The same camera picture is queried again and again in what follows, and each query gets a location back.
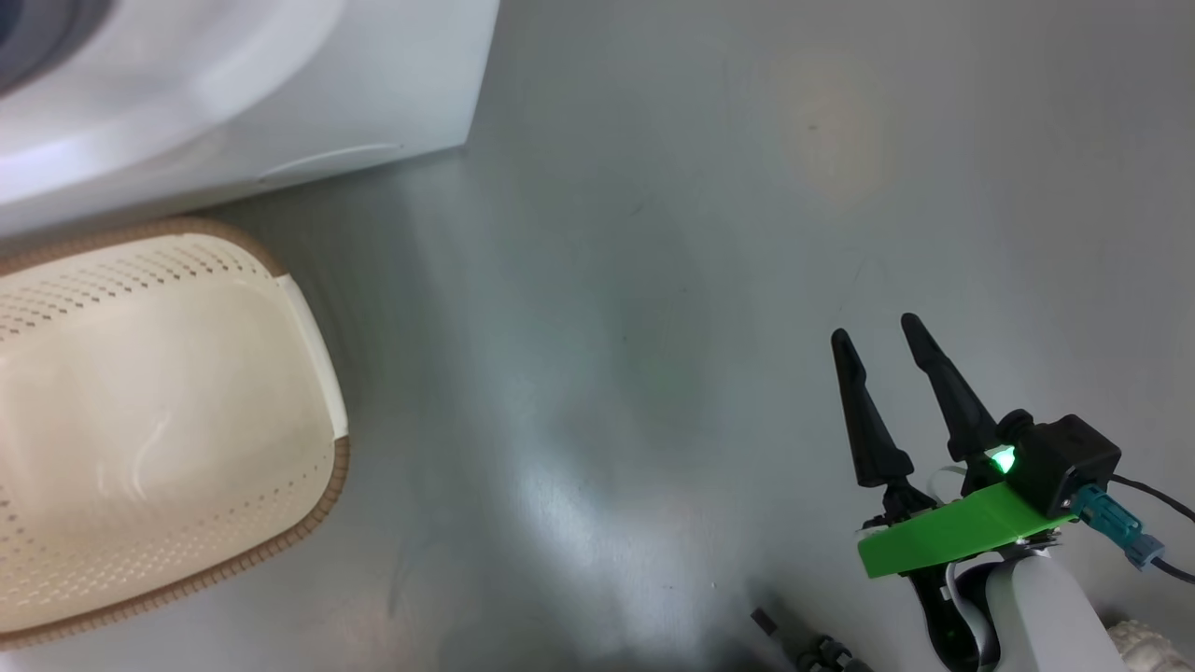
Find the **white front-load washing machine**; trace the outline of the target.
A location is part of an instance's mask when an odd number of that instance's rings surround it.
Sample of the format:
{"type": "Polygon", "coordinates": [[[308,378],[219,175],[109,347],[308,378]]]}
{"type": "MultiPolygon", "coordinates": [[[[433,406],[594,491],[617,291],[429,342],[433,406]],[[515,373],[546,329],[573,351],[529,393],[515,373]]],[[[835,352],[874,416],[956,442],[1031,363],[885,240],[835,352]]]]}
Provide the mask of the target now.
{"type": "Polygon", "coordinates": [[[0,0],[0,242],[465,143],[500,0],[0,0]]]}

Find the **cream perforated laundry basket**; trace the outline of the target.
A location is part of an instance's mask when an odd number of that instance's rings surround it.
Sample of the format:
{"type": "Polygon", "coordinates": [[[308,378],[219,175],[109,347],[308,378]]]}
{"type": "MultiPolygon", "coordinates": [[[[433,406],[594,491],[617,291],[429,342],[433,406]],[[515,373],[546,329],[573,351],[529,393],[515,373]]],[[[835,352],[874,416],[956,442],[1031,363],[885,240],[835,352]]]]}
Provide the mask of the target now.
{"type": "Polygon", "coordinates": [[[243,230],[164,218],[0,257],[0,650],[261,566],[349,464],[315,316],[243,230]]]}

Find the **white fluffy cloth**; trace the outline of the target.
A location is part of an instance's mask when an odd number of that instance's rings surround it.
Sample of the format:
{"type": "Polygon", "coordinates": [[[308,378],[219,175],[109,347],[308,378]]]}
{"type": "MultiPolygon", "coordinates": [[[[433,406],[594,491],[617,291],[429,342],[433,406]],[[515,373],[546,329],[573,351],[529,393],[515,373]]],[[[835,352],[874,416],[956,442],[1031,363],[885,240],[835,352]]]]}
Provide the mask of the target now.
{"type": "Polygon", "coordinates": [[[1147,624],[1121,621],[1107,634],[1117,647],[1128,672],[1195,672],[1195,662],[1185,659],[1170,639],[1147,624]]]}

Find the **round white filter cover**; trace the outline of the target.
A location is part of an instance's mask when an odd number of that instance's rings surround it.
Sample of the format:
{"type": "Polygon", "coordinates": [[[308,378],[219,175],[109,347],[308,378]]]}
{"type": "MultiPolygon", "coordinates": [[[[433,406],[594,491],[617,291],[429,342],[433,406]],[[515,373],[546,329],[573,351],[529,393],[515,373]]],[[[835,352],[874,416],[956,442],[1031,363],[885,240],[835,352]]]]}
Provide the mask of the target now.
{"type": "Polygon", "coordinates": [[[323,181],[390,164],[390,161],[400,161],[402,157],[404,157],[402,146],[391,143],[330,149],[330,152],[307,155],[295,159],[295,161],[286,161],[286,164],[261,172],[257,175],[255,184],[268,189],[299,187],[299,184],[312,181],[323,181]]]}

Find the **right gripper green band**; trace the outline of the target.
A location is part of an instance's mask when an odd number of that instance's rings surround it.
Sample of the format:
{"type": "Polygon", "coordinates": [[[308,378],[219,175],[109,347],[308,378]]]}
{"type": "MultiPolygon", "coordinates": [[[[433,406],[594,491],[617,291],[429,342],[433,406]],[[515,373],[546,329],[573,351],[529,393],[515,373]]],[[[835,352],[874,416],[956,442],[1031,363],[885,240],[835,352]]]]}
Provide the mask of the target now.
{"type": "MultiPolygon", "coordinates": [[[[918,369],[934,391],[951,460],[967,462],[994,450],[999,445],[997,422],[951,358],[917,314],[901,314],[901,328],[918,369]]],[[[912,460],[893,442],[880,417],[853,340],[845,329],[836,329],[831,348],[854,481],[863,488],[906,484],[914,472],[912,460]]],[[[857,550],[868,578],[897,575],[912,584],[931,646],[945,668],[991,671],[999,656],[995,629],[981,609],[963,598],[957,566],[979,554],[1050,536],[1073,519],[1072,514],[1046,518],[1009,485],[987,485],[968,497],[868,532],[857,550]]]]}

